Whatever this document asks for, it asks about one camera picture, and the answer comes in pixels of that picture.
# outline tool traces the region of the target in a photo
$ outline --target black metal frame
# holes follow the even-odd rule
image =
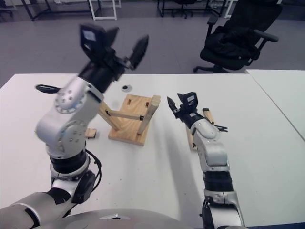
[[[49,3],[48,3],[48,0],[45,0],[46,2],[46,5],[47,5],[47,8],[45,10],[42,10],[40,11],[39,13],[37,13],[35,16],[32,15],[28,5],[25,3],[25,0],[21,0],[22,4],[24,5],[25,7],[25,10],[27,11],[30,19],[32,21],[35,21],[36,18],[38,18],[39,16],[43,15],[43,14],[57,14],[57,13],[91,13],[91,10],[90,10],[90,4],[89,4],[89,0],[87,0],[87,3],[88,3],[88,6],[89,6],[89,10],[63,10],[63,11],[52,11]],[[98,2],[98,9],[95,11],[95,13],[97,13],[100,9],[101,9],[101,3],[100,3],[100,0],[97,0]]]
[[[184,10],[187,10],[187,11],[190,11],[190,10],[191,11],[211,11],[211,12],[215,13],[218,17],[221,17],[221,15],[224,11],[224,6],[225,6],[226,2],[227,2],[227,0],[223,1],[223,5],[221,6],[221,9],[220,9],[219,12],[209,5],[210,0],[207,0],[205,8],[202,8],[202,9],[192,9],[192,8],[190,8],[190,9],[184,9]],[[165,11],[179,10],[180,8],[165,8],[165,0],[162,0],[162,8],[160,9],[160,0],[158,0],[157,1],[157,9],[158,9],[158,12],[159,12],[160,16],[163,18]]]

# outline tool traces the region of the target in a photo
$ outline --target chair armrest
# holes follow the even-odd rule
[[[215,17],[213,15],[209,18],[209,20],[208,20],[209,28],[208,28],[208,32],[206,34],[206,38],[211,35],[212,27],[216,24],[217,20],[218,20],[218,17]]]
[[[216,22],[218,20],[218,17],[212,15],[210,18],[209,18],[209,21],[208,21],[208,25],[215,25]]]
[[[278,37],[272,34],[268,34],[266,32],[262,32],[260,30],[254,30],[254,33],[258,35],[259,37],[265,39],[266,41],[269,42],[278,42]]]

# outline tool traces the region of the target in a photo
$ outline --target overturned wooden stool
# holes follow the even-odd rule
[[[104,102],[99,115],[112,127],[108,138],[143,146],[149,122],[159,107],[160,96],[152,98],[128,94],[119,111],[111,110]]]

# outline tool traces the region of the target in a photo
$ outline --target black cable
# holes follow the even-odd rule
[[[88,149],[86,149],[86,153],[88,153],[93,159],[94,159],[94,163],[97,165],[98,167],[98,173],[95,176],[95,181],[98,179],[96,185],[94,186],[94,188],[92,189],[92,192],[97,188],[97,186],[100,184],[101,179],[102,179],[102,164],[100,162],[100,160],[93,154],[91,153]]]
[[[59,87],[54,87],[54,86],[44,85],[44,84],[38,84],[35,86],[35,88],[40,92],[48,93],[48,94],[55,94],[60,90]]]

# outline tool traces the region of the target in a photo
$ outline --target small black object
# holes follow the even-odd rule
[[[89,199],[95,182],[95,175],[91,171],[87,171],[81,178],[78,186],[76,187],[72,203],[81,204]]]
[[[38,84],[35,86],[35,88],[43,93],[47,93],[47,94],[55,94],[57,93],[60,88],[59,87],[54,87],[54,86],[50,86],[50,85],[44,85],[44,84]]]

